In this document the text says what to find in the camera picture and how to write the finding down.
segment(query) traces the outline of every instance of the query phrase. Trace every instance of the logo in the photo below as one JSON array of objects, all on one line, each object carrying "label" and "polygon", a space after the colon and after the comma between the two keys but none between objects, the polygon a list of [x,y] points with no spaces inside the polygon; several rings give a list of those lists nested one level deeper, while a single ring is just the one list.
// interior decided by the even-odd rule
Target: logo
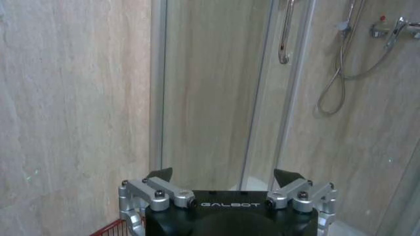
[{"label": "logo", "polygon": [[201,203],[203,207],[257,207],[260,203]]}]

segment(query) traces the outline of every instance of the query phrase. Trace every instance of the glass panel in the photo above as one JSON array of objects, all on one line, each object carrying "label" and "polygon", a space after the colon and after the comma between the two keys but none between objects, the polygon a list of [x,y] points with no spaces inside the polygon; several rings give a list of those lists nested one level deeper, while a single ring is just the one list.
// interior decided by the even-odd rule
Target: glass panel
[{"label": "glass panel", "polygon": [[[419,178],[412,181],[420,158],[420,43],[409,33],[413,28],[403,29],[377,69],[357,80],[345,80],[345,101],[339,112],[324,116],[315,109],[336,72],[345,34],[339,30],[345,29],[343,21],[352,2],[353,35],[343,66],[347,75],[367,71],[385,54],[388,37],[371,36],[372,24],[384,24],[391,29],[389,36],[401,16],[409,22],[420,20],[419,0],[315,2],[279,167],[300,172],[315,183],[335,183],[340,222],[332,224],[332,235],[344,235],[345,232],[337,233],[340,230],[356,235],[419,235],[412,234],[420,216]],[[337,79],[325,96],[324,109],[339,103],[340,92]]]},{"label": "glass panel", "polygon": [[279,42],[287,10],[287,1],[275,1],[271,15],[269,43],[265,52],[261,85],[257,94],[257,110],[252,125],[247,169],[243,189],[267,190],[273,178],[273,166],[279,157],[281,140],[281,120],[285,119],[285,109],[291,92],[291,72],[299,57],[300,38],[307,20],[308,1],[295,1],[289,36],[287,40],[287,55],[289,62],[280,64]]},{"label": "glass panel", "polygon": [[163,165],[193,189],[237,188],[269,0],[168,1]]}]

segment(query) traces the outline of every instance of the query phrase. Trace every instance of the shower door handle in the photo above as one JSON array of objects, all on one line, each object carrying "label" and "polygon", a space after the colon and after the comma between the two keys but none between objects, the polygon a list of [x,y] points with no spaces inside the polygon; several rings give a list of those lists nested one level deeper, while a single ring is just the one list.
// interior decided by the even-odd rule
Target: shower door handle
[{"label": "shower door handle", "polygon": [[287,54],[287,45],[288,45],[288,38],[289,38],[289,31],[291,31],[293,5],[295,5],[295,0],[288,0],[288,6],[287,6],[285,15],[284,15],[281,38],[279,42],[279,61],[281,64],[287,64],[289,62],[289,57]]}]

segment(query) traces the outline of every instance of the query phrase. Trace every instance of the shower mixer valve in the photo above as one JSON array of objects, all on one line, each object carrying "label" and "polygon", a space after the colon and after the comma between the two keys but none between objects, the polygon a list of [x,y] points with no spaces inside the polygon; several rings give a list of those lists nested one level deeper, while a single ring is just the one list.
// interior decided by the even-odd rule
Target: shower mixer valve
[{"label": "shower mixer valve", "polygon": [[119,187],[120,218],[133,236],[325,236],[336,219],[332,183],[275,169],[275,191],[185,190],[172,168]]},{"label": "shower mixer valve", "polygon": [[415,39],[420,39],[420,22],[409,22],[404,17],[400,17],[395,25],[391,25],[385,21],[385,17],[381,16],[380,21],[371,27],[371,36],[373,38],[381,38],[389,35],[387,41],[387,48],[393,47],[400,33],[409,33]]}]

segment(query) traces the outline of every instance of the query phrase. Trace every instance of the bolt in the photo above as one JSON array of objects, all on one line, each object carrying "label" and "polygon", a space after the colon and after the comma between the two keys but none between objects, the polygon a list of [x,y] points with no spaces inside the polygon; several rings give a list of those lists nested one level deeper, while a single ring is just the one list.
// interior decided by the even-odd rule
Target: bolt
[{"label": "bolt", "polygon": [[155,197],[156,198],[163,198],[164,196],[165,196],[165,192],[163,190],[156,190]]},{"label": "bolt", "polygon": [[273,203],[273,201],[271,199],[265,200],[265,208],[268,210],[272,210],[275,208],[275,203]]},{"label": "bolt", "polygon": [[299,197],[300,199],[308,199],[309,194],[308,194],[308,192],[305,192],[305,191],[300,191],[300,192],[297,193],[297,197]]},{"label": "bolt", "polygon": [[197,200],[196,200],[196,199],[191,199],[191,200],[188,201],[187,206],[188,206],[189,209],[196,208],[196,207],[197,207]]}]

